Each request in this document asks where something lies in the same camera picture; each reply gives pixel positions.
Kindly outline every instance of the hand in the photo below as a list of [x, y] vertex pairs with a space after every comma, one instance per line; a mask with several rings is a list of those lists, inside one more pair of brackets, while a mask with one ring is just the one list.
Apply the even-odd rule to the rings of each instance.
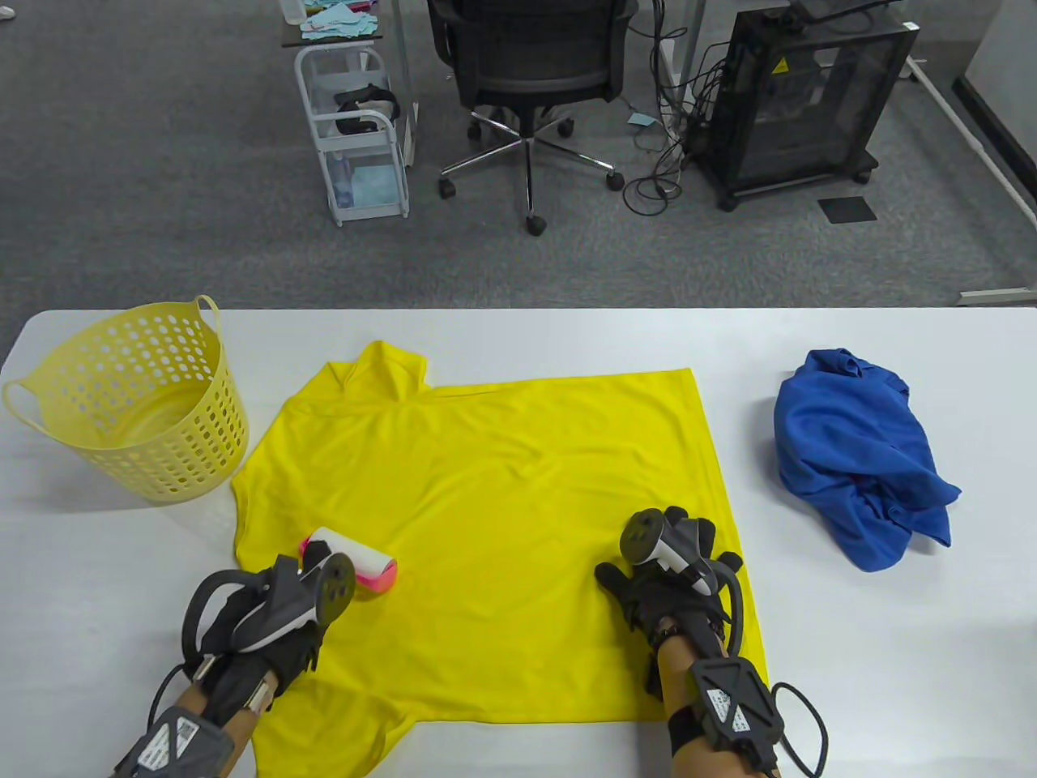
[[[680, 526], [688, 520], [688, 512], [683, 508], [667, 508], [666, 519], [681, 530], [691, 529], [688, 525]], [[699, 519], [694, 524], [694, 530], [698, 532], [702, 557], [708, 559], [712, 555], [717, 527], [708, 520]], [[733, 573], [741, 568], [741, 558], [731, 552], [722, 554], [718, 561], [724, 562]], [[657, 647], [655, 640], [661, 631], [660, 624], [665, 618], [672, 618], [679, 628], [686, 630], [692, 621], [691, 616], [704, 614], [718, 635], [723, 635], [724, 623], [730, 622], [719, 593], [700, 594], [686, 576], [664, 571], [654, 561], [637, 565], [633, 578], [627, 578], [616, 565], [605, 562], [595, 567], [594, 577], [619, 602], [630, 629], [641, 630], [652, 648]]]
[[321, 628], [314, 621], [292, 630], [281, 636], [270, 645], [248, 654], [233, 654], [227, 649], [230, 645], [230, 635], [239, 622], [252, 610], [261, 604], [264, 592], [250, 587], [239, 589], [229, 598], [220, 610], [213, 626], [208, 628], [201, 639], [203, 654], [219, 656], [217, 667], [229, 664], [232, 658], [248, 658], [250, 663], [261, 663], [264, 668], [277, 675], [276, 697], [280, 697], [291, 683], [307, 669], [316, 669], [317, 656], [324, 644], [328, 628]]

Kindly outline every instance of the computer tower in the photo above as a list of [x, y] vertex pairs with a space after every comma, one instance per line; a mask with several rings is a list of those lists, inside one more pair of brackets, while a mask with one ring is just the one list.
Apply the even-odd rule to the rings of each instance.
[[688, 141], [725, 211], [833, 176], [866, 184], [878, 166], [866, 146], [919, 28], [888, 6], [817, 21], [804, 6], [818, 3], [737, 16], [704, 138]]

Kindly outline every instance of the chair base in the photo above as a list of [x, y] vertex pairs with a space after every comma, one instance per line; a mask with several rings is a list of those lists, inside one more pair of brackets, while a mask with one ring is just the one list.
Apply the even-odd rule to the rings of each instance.
[[[472, 119], [474, 122], [484, 124], [492, 130], [497, 130], [503, 133], [510, 140], [501, 145], [494, 146], [485, 151], [469, 157], [468, 159], [461, 160], [453, 165], [448, 165], [440, 171], [440, 197], [447, 199], [448, 197], [453, 197], [456, 194], [456, 189], [454, 188], [453, 182], [450, 180], [450, 175], [456, 173], [459, 170], [465, 170], [474, 165], [484, 162], [485, 160], [493, 159], [498, 155], [502, 155], [505, 151], [510, 151], [516, 149], [520, 146], [525, 151], [526, 159], [526, 229], [531, 235], [538, 237], [543, 233], [546, 229], [548, 223], [542, 217], [536, 214], [533, 207], [533, 146], [535, 144], [545, 146], [554, 151], [558, 151], [566, 157], [574, 159], [585, 165], [592, 165], [601, 170], [605, 170], [606, 183], [613, 192], [619, 192], [626, 185], [621, 173], [619, 173], [616, 168], [610, 165], [608, 162], [602, 162], [601, 160], [589, 157], [581, 151], [577, 151], [572, 148], [566, 148], [565, 146], [558, 145], [557, 143], [552, 143], [550, 140], [544, 140], [540, 136], [548, 130], [553, 130], [557, 128], [559, 135], [563, 138], [567, 138], [572, 135], [572, 119], [567, 115], [562, 114], [552, 118], [550, 121], [544, 123], [542, 127], [536, 128], [528, 136], [520, 133], [502, 121], [498, 121], [494, 118], [488, 118], [482, 114], [472, 111]], [[473, 132], [469, 132], [469, 137], [477, 137]]]

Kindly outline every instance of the lint roller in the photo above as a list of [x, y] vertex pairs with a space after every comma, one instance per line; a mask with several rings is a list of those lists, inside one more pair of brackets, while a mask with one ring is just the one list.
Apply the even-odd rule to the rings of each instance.
[[396, 560], [381, 551], [368, 548], [363, 544], [351, 540], [335, 530], [321, 527], [304, 543], [300, 551], [306, 553], [306, 547], [313, 540], [324, 540], [332, 553], [339, 551], [349, 557], [353, 566], [357, 568], [357, 583], [365, 589], [381, 594], [389, 591], [396, 583]]

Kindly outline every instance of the table top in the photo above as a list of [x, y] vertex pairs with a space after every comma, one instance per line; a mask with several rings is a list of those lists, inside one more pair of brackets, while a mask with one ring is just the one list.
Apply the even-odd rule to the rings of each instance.
[[375, 32], [372, 35], [357, 35], [356, 37], [321, 37], [307, 40], [303, 37], [303, 31], [298, 24], [288, 24], [281, 20], [281, 48], [301, 49], [304, 46], [324, 46], [325, 44], [363, 44], [368, 40], [381, 40], [382, 33]]
[[[39, 314], [0, 379], [26, 376], [106, 315]], [[227, 311], [224, 322], [253, 441], [326, 361], [348, 361], [374, 339], [428, 357], [438, 385], [693, 368], [772, 677], [823, 715], [829, 774], [1033, 775], [1037, 310]], [[807, 351], [833, 346], [910, 386], [941, 474], [963, 490], [951, 549], [916, 541], [895, 567], [861, 573], [777, 481], [779, 384]], [[227, 485], [146, 506], [0, 414], [5, 774], [108, 775], [178, 660], [195, 586], [231, 562], [233, 527]], [[782, 712], [809, 761], [809, 717], [791, 698]], [[425, 724], [375, 775], [647, 778], [667, 774], [668, 756], [660, 725]], [[245, 760], [235, 775], [252, 769]]]

